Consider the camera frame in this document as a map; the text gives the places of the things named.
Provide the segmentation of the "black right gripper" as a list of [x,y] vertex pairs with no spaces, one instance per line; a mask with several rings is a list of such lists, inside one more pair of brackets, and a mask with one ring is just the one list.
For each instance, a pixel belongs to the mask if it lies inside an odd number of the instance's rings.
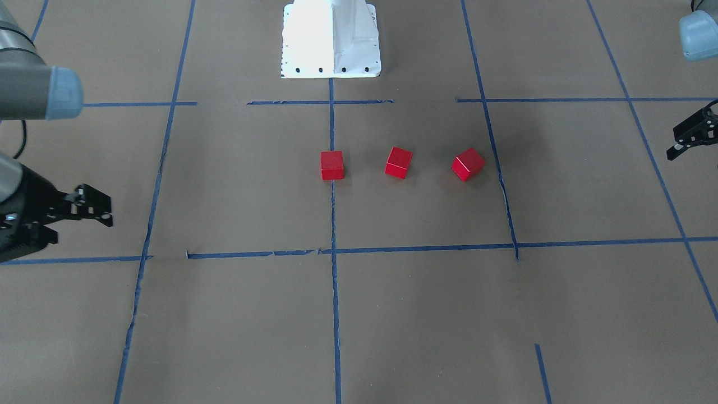
[[65,194],[25,166],[21,167],[21,174],[18,189],[2,201],[3,263],[56,245],[58,234],[48,225],[59,220],[92,219],[113,227],[112,199],[104,192],[80,184],[74,192]]

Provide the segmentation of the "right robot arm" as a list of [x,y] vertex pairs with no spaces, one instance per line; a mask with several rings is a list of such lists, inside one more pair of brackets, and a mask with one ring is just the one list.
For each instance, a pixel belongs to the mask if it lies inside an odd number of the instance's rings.
[[[7,8],[1,16],[1,118],[18,121],[64,120],[82,111],[79,76],[67,67],[49,66],[31,36]],[[80,184],[59,191],[19,161],[20,153],[1,156],[1,259],[7,263],[44,250],[58,241],[52,223],[93,219],[113,226],[111,197]]]

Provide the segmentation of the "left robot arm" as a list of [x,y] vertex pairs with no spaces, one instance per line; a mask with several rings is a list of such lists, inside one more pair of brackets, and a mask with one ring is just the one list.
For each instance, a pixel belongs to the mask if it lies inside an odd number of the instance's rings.
[[[717,56],[717,3],[692,1],[691,13],[679,21],[680,43],[685,59],[705,61]],[[689,149],[716,145],[716,105],[712,100],[705,107],[674,126],[674,145],[666,151],[666,158],[674,161]]]

